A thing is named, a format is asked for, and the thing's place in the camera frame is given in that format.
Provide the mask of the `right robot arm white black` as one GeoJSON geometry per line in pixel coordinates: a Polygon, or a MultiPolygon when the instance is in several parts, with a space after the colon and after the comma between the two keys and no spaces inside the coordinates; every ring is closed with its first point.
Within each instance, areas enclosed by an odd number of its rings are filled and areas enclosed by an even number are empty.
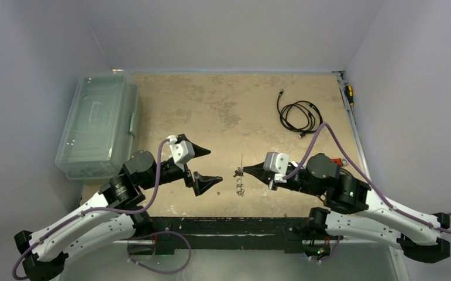
{"type": "Polygon", "coordinates": [[[441,237],[441,227],[449,227],[445,213],[411,211],[391,200],[380,198],[374,188],[341,171],[341,166],[323,153],[308,159],[305,166],[289,160],[285,153],[269,152],[263,163],[246,166],[243,172],[270,190],[284,188],[316,196],[322,207],[310,210],[303,227],[290,227],[319,239],[355,237],[400,249],[414,261],[436,263],[450,256],[450,243],[441,237]]]}

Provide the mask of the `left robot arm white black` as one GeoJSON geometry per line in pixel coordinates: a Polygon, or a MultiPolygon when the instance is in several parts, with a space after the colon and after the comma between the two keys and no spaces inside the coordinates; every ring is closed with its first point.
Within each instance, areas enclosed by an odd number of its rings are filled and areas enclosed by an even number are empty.
{"type": "Polygon", "coordinates": [[[161,185],[183,180],[199,196],[223,180],[188,168],[190,160],[209,154],[184,134],[161,141],[156,155],[134,152],[109,183],[74,211],[39,231],[23,230],[14,236],[20,257],[12,268],[13,279],[53,280],[68,263],[93,249],[154,234],[147,211],[161,185]]]}

